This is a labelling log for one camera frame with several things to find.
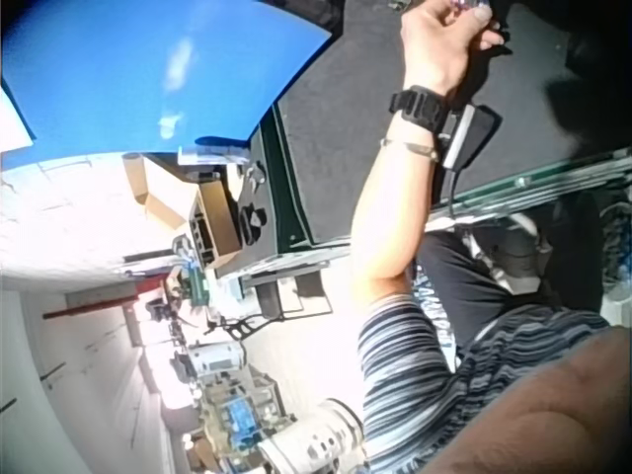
hand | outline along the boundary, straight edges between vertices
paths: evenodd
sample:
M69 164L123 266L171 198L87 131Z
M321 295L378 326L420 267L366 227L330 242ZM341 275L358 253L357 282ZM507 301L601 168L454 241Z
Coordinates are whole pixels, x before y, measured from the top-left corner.
M406 62L404 88L418 85L443 96L465 76L470 48L489 49L505 41L488 30L492 10L487 6L464 12L450 0L426 0L402 16Z

black wristwatch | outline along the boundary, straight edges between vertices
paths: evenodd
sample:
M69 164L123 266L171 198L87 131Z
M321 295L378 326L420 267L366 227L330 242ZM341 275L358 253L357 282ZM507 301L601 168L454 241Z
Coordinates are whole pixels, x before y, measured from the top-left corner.
M402 111L402 118L434 134L439 134L449 112L445 97L421 86L393 94L391 114Z

blue sheet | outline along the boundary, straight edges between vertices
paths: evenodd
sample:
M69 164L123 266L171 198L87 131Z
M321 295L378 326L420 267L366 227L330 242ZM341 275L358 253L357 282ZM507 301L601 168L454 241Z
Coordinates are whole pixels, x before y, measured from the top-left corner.
M3 168L248 139L329 33L252 0L40 0L3 34L35 144Z

silver bracelet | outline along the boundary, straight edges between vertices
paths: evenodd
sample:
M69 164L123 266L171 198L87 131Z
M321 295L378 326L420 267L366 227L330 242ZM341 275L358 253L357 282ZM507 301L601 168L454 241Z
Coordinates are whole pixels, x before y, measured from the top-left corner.
M425 156L426 158L430 158L431 161L438 163L438 153L436 153L436 150L433 146L417 145L415 143L407 143L405 141L390 140L388 138L382 138L379 141L379 144L382 148L386 148L387 146L390 146L390 145L403 146L411 153Z

striped shirt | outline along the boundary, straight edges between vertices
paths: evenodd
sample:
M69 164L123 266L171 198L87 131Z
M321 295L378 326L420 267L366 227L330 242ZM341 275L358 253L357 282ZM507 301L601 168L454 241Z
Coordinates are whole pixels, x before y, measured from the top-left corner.
M485 328L452 373L412 296L375 303L358 345L371 472L418 473L512 383L607 327L595 313L524 306Z

